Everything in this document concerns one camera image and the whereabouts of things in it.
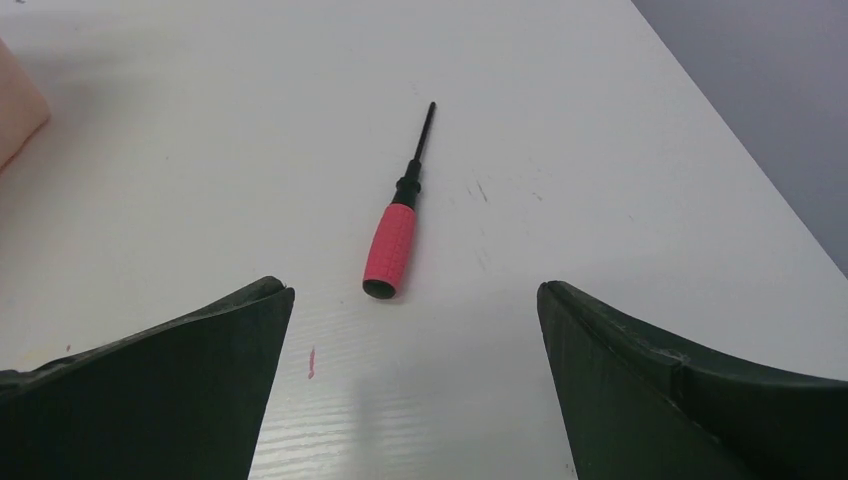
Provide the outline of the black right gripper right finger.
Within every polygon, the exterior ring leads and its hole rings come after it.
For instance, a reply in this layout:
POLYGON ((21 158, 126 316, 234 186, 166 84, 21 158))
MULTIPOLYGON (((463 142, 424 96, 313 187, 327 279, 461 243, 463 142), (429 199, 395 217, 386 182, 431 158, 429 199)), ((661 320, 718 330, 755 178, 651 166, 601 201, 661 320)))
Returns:
POLYGON ((743 360, 563 281, 537 312, 581 479, 843 479, 847 385, 743 360))

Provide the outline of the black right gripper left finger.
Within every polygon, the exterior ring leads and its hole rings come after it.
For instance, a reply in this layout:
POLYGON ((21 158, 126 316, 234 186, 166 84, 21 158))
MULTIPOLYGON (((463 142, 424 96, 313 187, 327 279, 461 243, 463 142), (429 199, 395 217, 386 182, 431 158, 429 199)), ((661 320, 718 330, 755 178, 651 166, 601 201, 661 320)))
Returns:
POLYGON ((245 479, 295 292, 261 278, 199 310, 1 374, 5 479, 245 479))

